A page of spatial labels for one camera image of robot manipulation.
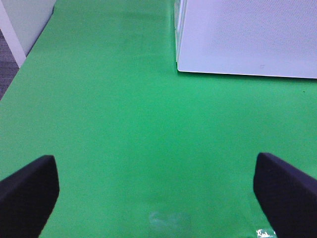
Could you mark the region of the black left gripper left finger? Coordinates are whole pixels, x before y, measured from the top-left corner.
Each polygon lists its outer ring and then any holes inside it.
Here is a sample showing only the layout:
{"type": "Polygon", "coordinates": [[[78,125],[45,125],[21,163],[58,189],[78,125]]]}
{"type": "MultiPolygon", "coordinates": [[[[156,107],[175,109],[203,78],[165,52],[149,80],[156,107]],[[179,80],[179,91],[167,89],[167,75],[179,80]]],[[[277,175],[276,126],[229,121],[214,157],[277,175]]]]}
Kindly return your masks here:
{"type": "Polygon", "coordinates": [[[59,196],[53,155],[43,155],[0,181],[0,236],[38,238],[59,196]]]}

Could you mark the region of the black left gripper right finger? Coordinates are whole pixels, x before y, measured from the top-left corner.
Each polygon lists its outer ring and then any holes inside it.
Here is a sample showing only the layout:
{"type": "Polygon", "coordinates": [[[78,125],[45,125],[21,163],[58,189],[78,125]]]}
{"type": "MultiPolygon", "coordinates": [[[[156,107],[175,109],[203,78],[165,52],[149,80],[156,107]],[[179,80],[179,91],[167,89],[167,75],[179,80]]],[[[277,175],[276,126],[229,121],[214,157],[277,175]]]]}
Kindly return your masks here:
{"type": "Polygon", "coordinates": [[[257,156],[253,191],[279,238],[317,236],[317,180],[271,153],[257,156]]]}

